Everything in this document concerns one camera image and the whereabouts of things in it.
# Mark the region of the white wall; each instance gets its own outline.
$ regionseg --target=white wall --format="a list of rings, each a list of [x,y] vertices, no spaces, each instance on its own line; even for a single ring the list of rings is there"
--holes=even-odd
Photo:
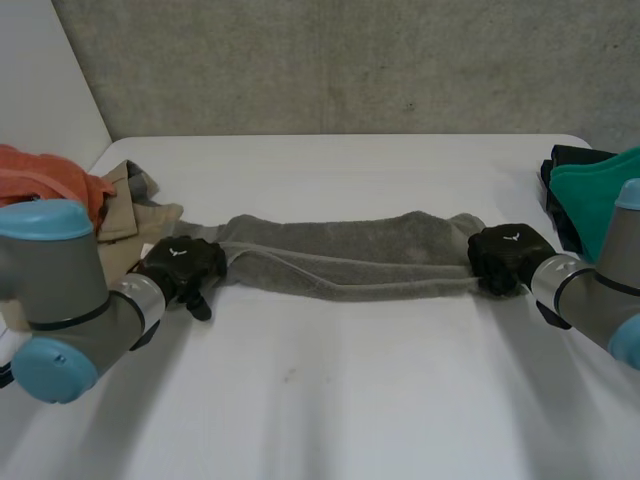
[[[111,144],[49,0],[0,1],[0,143],[85,168]]]

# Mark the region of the folded towel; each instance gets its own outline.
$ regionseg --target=folded towel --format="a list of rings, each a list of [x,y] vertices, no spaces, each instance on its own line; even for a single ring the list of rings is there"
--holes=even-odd
[[[424,212],[372,221],[279,224],[241,215],[219,227],[178,222],[174,235],[220,244],[228,280],[263,290],[340,301],[395,300],[477,291],[469,214]]]
[[[597,262],[620,189],[636,177],[640,177],[640,147],[603,162],[551,170],[551,191],[575,226],[588,261]]]
[[[0,207],[37,198],[67,198],[87,208],[97,230],[105,195],[114,193],[107,180],[87,174],[66,158],[31,155],[0,145]]]

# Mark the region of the orange cloth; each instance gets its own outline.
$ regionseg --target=orange cloth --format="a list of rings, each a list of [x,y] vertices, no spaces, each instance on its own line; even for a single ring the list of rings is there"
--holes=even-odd
[[[97,230],[105,195],[113,185],[89,175],[78,165],[55,155],[32,155],[0,145],[0,207],[34,198],[67,198],[84,204]]]

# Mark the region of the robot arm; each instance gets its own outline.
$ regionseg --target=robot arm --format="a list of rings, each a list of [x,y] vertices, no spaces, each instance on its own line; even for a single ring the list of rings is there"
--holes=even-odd
[[[0,300],[18,300],[33,332],[11,370],[48,403],[77,399],[127,351],[148,343],[169,303],[210,318],[199,289],[226,273],[217,244],[165,238],[135,273],[107,286],[93,226],[67,200],[4,207],[0,259]]]
[[[481,287],[508,295],[525,285],[547,323],[575,327],[640,370],[640,183],[623,187],[597,265],[557,254],[524,224],[486,228],[469,239]]]

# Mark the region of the gray concrete wall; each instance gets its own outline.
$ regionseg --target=gray concrete wall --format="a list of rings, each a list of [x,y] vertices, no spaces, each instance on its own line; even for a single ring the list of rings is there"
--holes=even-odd
[[[640,144],[638,0],[54,0],[112,137]]]

